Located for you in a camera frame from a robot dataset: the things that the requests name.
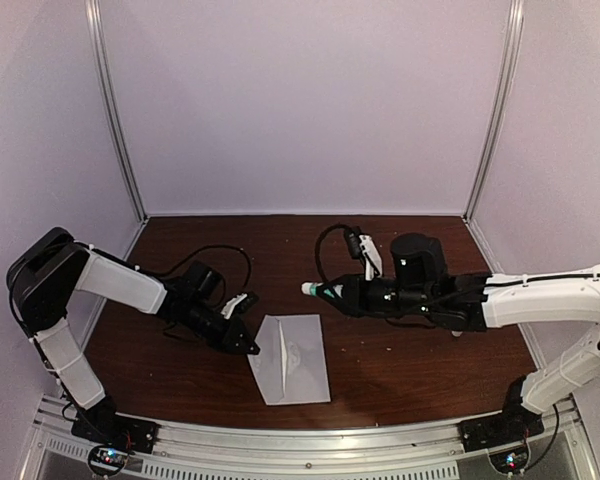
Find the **floor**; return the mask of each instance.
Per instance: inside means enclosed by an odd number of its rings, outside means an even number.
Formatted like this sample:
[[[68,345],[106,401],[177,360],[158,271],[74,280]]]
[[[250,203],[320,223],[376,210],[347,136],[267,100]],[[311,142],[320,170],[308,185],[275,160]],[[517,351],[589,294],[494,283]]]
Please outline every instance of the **floor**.
[[[347,428],[439,420],[498,410],[508,385],[534,370],[517,327],[453,338],[448,331],[398,329],[374,319],[349,319],[301,294],[317,280],[313,245],[328,225],[359,225],[373,236],[392,272],[389,244],[396,234],[441,239],[450,273],[486,271],[465,225],[455,217],[178,217],[154,218],[130,261],[165,270],[210,243],[243,247],[253,258],[249,289],[260,302],[245,316],[255,333],[266,314],[319,313],[331,403],[264,404],[247,359],[216,353],[190,336],[162,335],[162,320],[108,302],[87,357],[124,413],[238,428]],[[324,246],[327,275],[355,273],[339,234]],[[220,271],[230,294],[245,274],[232,252],[199,259]],[[187,331],[178,331],[187,336]]]

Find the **white plastic part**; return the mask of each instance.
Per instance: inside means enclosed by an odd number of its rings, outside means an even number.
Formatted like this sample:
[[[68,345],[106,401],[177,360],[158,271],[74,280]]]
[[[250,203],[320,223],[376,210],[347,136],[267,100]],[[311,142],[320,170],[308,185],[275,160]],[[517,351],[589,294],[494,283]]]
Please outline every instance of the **white plastic part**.
[[[600,376],[600,327],[589,331],[547,367],[530,374],[522,386],[522,406],[546,412],[577,388]]]
[[[220,314],[227,320],[230,319],[231,315],[233,315],[233,311],[235,310],[235,308],[245,298],[247,298],[246,293],[240,293],[240,294],[236,295],[235,297],[233,297],[227,303],[224,304],[224,307],[222,308],[222,311],[220,312]]]
[[[80,351],[66,319],[38,332],[35,338],[78,405],[89,409],[104,398],[104,388]]]
[[[360,248],[364,255],[364,279],[373,280],[382,276],[382,257],[370,235],[360,235]]]
[[[93,251],[89,255],[76,290],[100,295],[144,313],[158,311],[167,295],[162,283]]]
[[[600,265],[559,274],[600,275]],[[483,303],[487,328],[528,322],[583,321],[600,323],[600,278],[567,278],[562,280],[528,280],[548,275],[495,274],[487,281]],[[521,280],[514,287],[492,287],[489,284]]]
[[[318,288],[320,285],[322,285],[322,284],[315,283],[315,282],[304,282],[302,284],[302,293],[313,297],[313,296],[315,296],[316,288]]]

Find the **white paper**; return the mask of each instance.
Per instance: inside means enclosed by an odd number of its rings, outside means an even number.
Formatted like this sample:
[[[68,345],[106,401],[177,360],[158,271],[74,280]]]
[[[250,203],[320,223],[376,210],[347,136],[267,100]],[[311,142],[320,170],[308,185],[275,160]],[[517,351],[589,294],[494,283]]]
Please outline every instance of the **white paper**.
[[[267,315],[248,355],[267,405],[331,401],[320,315]]]

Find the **light purple wall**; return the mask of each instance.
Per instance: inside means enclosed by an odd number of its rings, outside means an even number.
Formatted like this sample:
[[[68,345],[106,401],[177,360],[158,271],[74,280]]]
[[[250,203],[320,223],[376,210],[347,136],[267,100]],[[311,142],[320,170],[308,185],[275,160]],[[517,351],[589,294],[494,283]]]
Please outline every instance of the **light purple wall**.
[[[508,272],[600,263],[600,0],[526,2],[504,130],[477,222]],[[586,329],[536,325],[547,360]],[[600,463],[600,380],[576,395]]]
[[[460,213],[509,1],[103,2],[150,213]]]
[[[52,388],[9,314],[7,268],[54,225],[117,254],[136,229],[103,110],[84,2],[0,2],[0,479]],[[92,308],[70,306],[78,337]]]

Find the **robotic arm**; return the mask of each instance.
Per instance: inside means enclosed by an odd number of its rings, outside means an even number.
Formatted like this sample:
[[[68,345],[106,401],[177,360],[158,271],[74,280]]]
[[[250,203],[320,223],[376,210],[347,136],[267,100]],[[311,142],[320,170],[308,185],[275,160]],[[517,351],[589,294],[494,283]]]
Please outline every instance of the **robotic arm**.
[[[12,313],[77,409],[72,433],[122,451],[150,453],[157,426],[116,415],[69,329],[67,303],[76,290],[90,292],[182,324],[220,352],[257,355],[260,349],[239,317],[257,297],[242,293],[217,312],[206,302],[220,280],[195,261],[182,276],[161,280],[56,227],[11,266],[7,287]]]
[[[558,359],[516,380],[501,413],[462,422],[465,451],[497,447],[542,433],[543,412],[600,376],[600,265],[539,276],[451,276],[438,239],[406,234],[391,244],[395,278],[390,278],[382,276],[380,261],[364,255],[364,251],[376,251],[368,235],[359,228],[338,228],[344,230],[352,258],[365,264],[365,274],[328,280],[320,260],[326,235],[321,235],[316,243],[316,263],[322,282],[305,283],[302,290],[345,315],[384,319],[420,315],[453,332],[481,332],[524,322],[577,320],[593,325]],[[368,275],[369,263],[379,267],[372,277]],[[506,467],[513,472],[519,466],[511,462]]]

